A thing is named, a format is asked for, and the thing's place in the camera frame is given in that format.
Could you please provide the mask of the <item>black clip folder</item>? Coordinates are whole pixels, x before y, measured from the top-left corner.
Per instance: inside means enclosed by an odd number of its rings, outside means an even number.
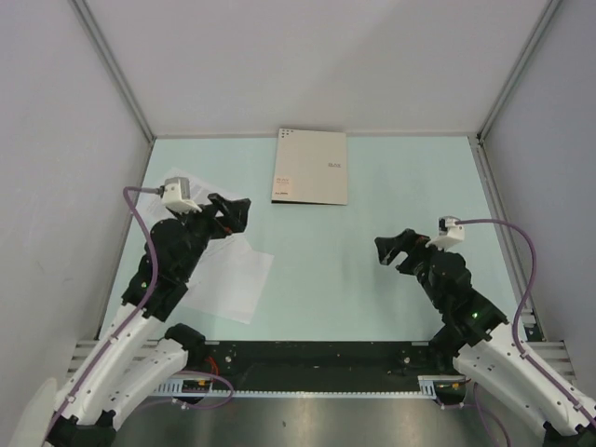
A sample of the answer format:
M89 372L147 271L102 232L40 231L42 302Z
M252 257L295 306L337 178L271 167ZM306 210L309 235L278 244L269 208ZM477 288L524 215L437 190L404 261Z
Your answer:
M271 200L345 206L347 137L343 132L280 129Z

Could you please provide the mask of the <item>printed paper sheet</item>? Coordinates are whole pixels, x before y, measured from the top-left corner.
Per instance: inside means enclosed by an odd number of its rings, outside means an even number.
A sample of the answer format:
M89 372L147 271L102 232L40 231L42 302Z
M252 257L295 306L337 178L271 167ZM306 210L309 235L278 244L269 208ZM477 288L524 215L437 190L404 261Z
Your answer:
M208 200L208 195L212 193L217 193L228 200L241 199L241 196L236 193L231 193L225 191L223 188L219 186L206 183L198 177L193 176L190 173L178 168L170 168L166 173L161 175L159 181L150 183L150 186L163 186L164 181L171 177L186 177L189 179L190 195L198 206L210 204ZM161 204L161 197L151 194L140 195L137 204L137 211L140 213L143 220L148 224L156 223L162 219L167 219L170 216L172 216L172 212L167 210Z

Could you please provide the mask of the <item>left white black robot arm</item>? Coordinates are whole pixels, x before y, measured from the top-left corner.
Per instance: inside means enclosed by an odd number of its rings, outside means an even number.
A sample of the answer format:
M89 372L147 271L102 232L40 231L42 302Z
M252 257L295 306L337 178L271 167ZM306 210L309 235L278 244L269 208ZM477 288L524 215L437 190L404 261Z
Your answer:
M152 356L129 366L186 295L208 244L245 231L251 201L212 193L203 205L181 199L162 203L171 216L152 227L132 211L145 238L144 254L109 331L57 394L45 438L52 446L111 445L122 423L161 382L210 362L205 336L178 323L167 329Z

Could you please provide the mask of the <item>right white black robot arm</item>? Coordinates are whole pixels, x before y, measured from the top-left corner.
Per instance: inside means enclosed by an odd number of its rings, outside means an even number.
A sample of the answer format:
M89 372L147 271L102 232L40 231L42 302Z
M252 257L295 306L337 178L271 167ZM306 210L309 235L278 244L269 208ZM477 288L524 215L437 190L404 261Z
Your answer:
M507 316L472 286L464 257L450 248L452 231L431 238L406 229L374 241L380 264L415 277L439 311L429 361L439 373L458 373L493 394L534 428L546 446L592 446L595 401L541 359Z

